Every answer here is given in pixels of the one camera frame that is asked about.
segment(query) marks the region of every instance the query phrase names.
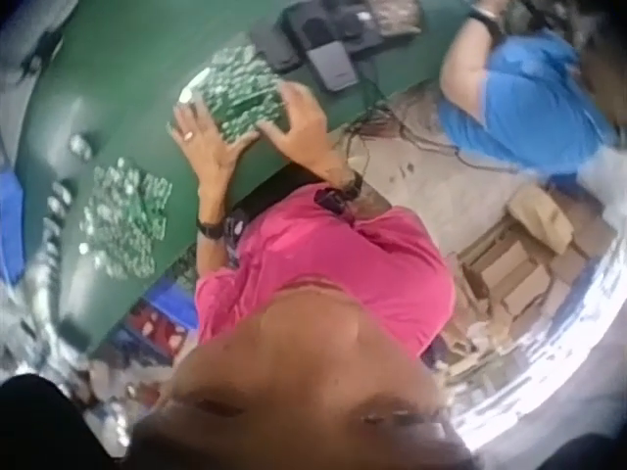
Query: wristwatch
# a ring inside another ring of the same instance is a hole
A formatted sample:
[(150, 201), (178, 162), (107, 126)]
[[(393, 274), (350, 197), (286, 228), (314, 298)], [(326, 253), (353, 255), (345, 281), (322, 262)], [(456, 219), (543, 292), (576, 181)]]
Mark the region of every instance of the wristwatch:
[(223, 221), (220, 221), (218, 223), (204, 223), (197, 218), (196, 228), (198, 228), (198, 231), (202, 233), (204, 237), (209, 238), (210, 240), (217, 241), (222, 238), (222, 236), (224, 236)]
[(363, 176), (356, 171), (353, 171), (353, 175), (355, 176), (353, 181), (339, 190), (341, 198), (347, 203), (354, 201), (362, 193)]
[(501, 27), (497, 22), (497, 16), (492, 12), (488, 12), (478, 7), (472, 7), (470, 13), (468, 14), (468, 17), (483, 23), (488, 29), (490, 35), (492, 36), (492, 39), (498, 40), (503, 35), (503, 33), (501, 32)]

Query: table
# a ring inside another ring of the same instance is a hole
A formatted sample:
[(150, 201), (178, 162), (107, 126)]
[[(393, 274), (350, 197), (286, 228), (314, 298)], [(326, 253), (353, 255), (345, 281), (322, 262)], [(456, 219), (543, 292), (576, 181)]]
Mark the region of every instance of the table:
[[(274, 20), (287, 0), (231, 0), (212, 7), (203, 0), (92, 0), (80, 2), (65, 28), (65, 43), (40, 77), (24, 121), (17, 175), (24, 187), (24, 249), (36, 252), (51, 184), (68, 179), (76, 197), (62, 234), (61, 334), (92, 352), (135, 301), (193, 243), (195, 177), (166, 133), (181, 89), (214, 51), (247, 42), (245, 31), (260, 18)], [(464, 0), (422, 0), (423, 32), (376, 56), (379, 88), (386, 95), (437, 76), (444, 54), (468, 12)], [(289, 75), (313, 87), (330, 127), (363, 111), (358, 87), (331, 96), (307, 68)], [(95, 156), (83, 163), (70, 153), (71, 135), (83, 133)], [(166, 239), (156, 244), (157, 273), (117, 281), (78, 253), (82, 208), (95, 165), (131, 158), (173, 183)], [(243, 158), (229, 189), (238, 201), (285, 162), (268, 144)]]

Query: red object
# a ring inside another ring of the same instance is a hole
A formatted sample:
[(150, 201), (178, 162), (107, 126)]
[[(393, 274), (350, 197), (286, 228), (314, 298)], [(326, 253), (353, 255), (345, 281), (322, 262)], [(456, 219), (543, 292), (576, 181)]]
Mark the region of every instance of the red object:
[(180, 352), (187, 338), (187, 330), (172, 323), (144, 301), (135, 305), (125, 323), (172, 359)]

